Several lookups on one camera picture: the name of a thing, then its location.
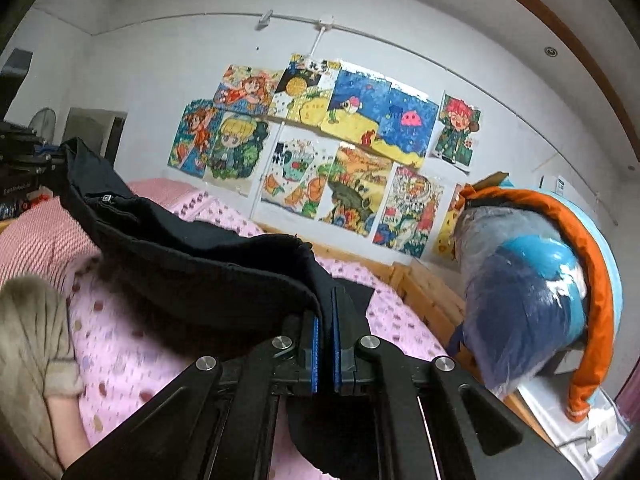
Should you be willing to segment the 2024 dragon drawing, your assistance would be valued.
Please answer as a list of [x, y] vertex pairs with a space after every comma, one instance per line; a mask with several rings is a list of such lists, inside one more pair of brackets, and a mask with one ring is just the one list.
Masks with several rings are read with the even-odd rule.
[[424, 177], [407, 167], [398, 167], [373, 243], [420, 258], [432, 232], [443, 192], [439, 178]]

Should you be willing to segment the blond boy drawing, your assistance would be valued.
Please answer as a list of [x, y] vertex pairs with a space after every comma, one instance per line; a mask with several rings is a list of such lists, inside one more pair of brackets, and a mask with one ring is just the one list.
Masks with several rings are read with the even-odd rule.
[[250, 194], [269, 122], [262, 118], [224, 112], [206, 162], [204, 181], [243, 196]]

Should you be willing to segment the red hair character drawing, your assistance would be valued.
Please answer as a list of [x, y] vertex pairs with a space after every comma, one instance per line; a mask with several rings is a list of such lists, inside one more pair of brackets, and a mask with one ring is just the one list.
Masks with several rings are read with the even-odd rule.
[[442, 125], [432, 149], [435, 157], [468, 174], [480, 133], [482, 111], [464, 99], [444, 93], [437, 120]]

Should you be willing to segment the wooden bed frame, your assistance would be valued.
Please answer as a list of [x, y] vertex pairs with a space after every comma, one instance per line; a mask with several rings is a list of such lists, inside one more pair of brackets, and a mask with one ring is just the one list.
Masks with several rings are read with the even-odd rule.
[[[344, 252], [340, 248], [323, 245], [315, 240], [308, 240], [308, 238], [302, 238], [302, 240], [312, 245], [316, 256], [358, 262], [369, 269], [379, 280], [390, 285], [398, 293], [400, 299], [408, 304], [443, 346], [448, 344], [450, 337], [454, 334], [454, 329], [463, 321], [465, 305], [462, 298], [421, 263], [413, 261], [410, 264], [403, 264], [395, 261], [391, 264], [385, 264], [351, 252]], [[464, 344], [462, 344], [456, 360], [465, 370], [482, 382], [477, 362]], [[548, 434], [537, 422], [536, 417], [519, 394], [509, 394], [504, 398], [503, 403], [523, 422], [526, 422], [539, 437], [552, 445]]]

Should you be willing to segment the orange green landscape drawing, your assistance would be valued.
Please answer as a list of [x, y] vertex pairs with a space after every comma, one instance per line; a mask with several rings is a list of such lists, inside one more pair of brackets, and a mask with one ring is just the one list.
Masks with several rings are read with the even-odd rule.
[[328, 175], [331, 205], [320, 220], [368, 237], [392, 169], [389, 159], [341, 143]]

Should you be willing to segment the diving girl drawing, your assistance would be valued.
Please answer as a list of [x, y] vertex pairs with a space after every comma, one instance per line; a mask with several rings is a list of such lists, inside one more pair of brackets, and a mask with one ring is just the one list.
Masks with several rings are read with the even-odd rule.
[[213, 100], [189, 103], [171, 144], [167, 165], [192, 177], [203, 177], [221, 119], [222, 111]]

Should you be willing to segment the red white checkered quilt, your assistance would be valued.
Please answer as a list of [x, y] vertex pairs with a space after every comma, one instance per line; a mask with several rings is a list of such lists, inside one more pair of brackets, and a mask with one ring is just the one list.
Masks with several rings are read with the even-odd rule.
[[1, 281], [37, 275], [61, 290], [71, 262], [99, 253], [60, 201], [51, 198], [21, 214], [2, 231]]

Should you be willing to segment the sun and moon drawing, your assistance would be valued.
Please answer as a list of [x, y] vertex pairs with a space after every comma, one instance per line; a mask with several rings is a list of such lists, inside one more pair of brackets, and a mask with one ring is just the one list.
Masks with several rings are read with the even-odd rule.
[[268, 115], [317, 127], [329, 109], [340, 62], [294, 53], [274, 92]]

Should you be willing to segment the black storage crate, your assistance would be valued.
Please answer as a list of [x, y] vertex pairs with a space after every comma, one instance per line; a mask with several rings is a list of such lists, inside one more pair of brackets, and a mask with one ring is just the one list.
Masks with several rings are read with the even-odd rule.
[[58, 146], [34, 129], [1, 122], [1, 220], [17, 218], [30, 207], [29, 195], [64, 164]]

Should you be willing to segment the blue yellow sea drawing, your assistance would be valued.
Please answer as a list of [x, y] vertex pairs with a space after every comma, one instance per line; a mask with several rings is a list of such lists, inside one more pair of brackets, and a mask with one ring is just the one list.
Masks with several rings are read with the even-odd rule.
[[322, 132], [415, 170], [431, 143], [439, 106], [427, 94], [373, 70], [343, 63]]

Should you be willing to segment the black large garment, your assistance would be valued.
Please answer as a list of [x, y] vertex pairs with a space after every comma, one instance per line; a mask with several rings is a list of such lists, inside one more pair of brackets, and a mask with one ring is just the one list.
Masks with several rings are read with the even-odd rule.
[[[288, 408], [293, 443], [312, 466], [340, 479], [375, 479], [378, 460], [366, 401], [333, 389], [333, 289], [346, 280], [318, 265], [311, 246], [283, 234], [244, 237], [203, 221], [186, 221], [134, 194], [112, 165], [79, 139], [64, 142], [63, 207], [117, 264], [125, 286], [150, 307], [152, 327], [193, 330], [196, 356], [242, 359], [282, 334], [287, 320], [320, 322], [317, 387], [301, 382]], [[352, 304], [366, 319], [366, 299]]]

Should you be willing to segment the grey wall cabinet door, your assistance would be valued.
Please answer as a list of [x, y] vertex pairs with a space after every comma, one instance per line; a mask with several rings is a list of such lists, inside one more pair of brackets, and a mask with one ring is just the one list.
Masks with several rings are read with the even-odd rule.
[[79, 138], [96, 154], [115, 165], [120, 138], [127, 114], [116, 110], [71, 107], [68, 111], [62, 141]]

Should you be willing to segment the fruit drinks drawing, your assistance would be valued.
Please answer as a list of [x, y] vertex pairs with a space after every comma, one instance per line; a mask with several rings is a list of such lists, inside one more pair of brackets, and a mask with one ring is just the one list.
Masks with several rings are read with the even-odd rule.
[[316, 218], [336, 152], [337, 144], [331, 140], [280, 140], [262, 182], [260, 198], [305, 218]]

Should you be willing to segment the blue grey bagged bedding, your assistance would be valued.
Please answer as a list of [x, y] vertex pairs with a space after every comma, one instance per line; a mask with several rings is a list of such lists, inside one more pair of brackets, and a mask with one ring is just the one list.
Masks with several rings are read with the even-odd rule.
[[466, 208], [454, 229], [468, 348], [499, 398], [582, 344], [589, 292], [582, 265], [554, 222], [510, 205]]

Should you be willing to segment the orange hair girl drawing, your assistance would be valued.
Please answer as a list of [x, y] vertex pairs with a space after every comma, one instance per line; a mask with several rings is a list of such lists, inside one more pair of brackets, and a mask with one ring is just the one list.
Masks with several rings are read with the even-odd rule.
[[282, 75], [282, 70], [231, 64], [213, 96], [214, 105], [228, 112], [266, 116]]

